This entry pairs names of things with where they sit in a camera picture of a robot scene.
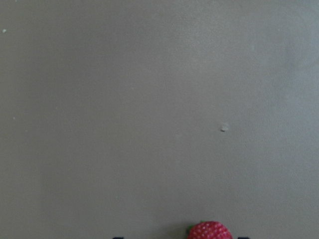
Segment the red strawberry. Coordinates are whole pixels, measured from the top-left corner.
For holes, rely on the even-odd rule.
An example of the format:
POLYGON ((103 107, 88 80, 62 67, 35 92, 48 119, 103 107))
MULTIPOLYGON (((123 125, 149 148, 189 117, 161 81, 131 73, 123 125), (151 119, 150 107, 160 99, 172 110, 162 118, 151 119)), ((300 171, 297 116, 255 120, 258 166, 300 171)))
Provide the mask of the red strawberry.
POLYGON ((190 226, 186 234, 187 239, 233 239, 229 229, 216 221, 203 221, 190 226))

